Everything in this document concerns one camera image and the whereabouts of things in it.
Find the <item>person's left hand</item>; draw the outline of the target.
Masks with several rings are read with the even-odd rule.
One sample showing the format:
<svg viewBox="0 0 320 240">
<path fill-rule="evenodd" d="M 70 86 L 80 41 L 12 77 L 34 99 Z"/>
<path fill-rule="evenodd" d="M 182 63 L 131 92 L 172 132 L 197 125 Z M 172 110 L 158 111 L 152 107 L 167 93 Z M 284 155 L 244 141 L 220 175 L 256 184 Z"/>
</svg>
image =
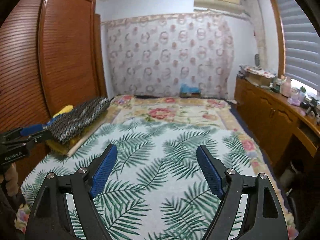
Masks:
<svg viewBox="0 0 320 240">
<path fill-rule="evenodd" d="M 6 182 L 5 188 L 9 197 L 13 197 L 18 194 L 18 172 L 16 164 L 13 163 L 4 175 L 1 175 L 1 183 Z"/>
</svg>

